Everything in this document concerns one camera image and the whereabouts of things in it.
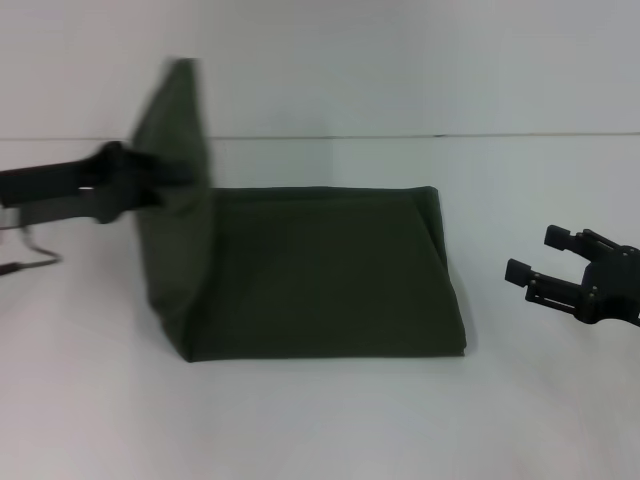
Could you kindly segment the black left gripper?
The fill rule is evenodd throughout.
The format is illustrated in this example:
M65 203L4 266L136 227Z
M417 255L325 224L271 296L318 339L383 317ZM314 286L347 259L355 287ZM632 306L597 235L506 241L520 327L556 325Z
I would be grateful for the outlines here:
M125 151L122 143L108 142L81 160L0 172L0 206L17 210L24 203L80 197L93 204L96 221L102 224L126 211L162 207L159 191L131 190L131 169L140 185L186 186L195 181L187 162Z

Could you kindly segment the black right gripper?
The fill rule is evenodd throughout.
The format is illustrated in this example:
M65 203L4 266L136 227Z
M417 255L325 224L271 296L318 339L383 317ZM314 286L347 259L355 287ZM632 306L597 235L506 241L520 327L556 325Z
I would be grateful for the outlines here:
M589 229L572 234L556 225L547 227L544 244L568 250L590 264L581 286L509 259L505 280L524 288L526 301L581 315L581 321L590 325L615 319L640 326L640 250L621 246Z

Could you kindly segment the dark green shirt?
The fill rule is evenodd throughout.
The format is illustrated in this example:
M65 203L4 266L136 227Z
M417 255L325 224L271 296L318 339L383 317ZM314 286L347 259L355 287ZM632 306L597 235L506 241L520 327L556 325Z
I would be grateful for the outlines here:
M133 147L192 168L136 213L147 298L186 361L465 352L430 186L217 188L197 64L171 61Z

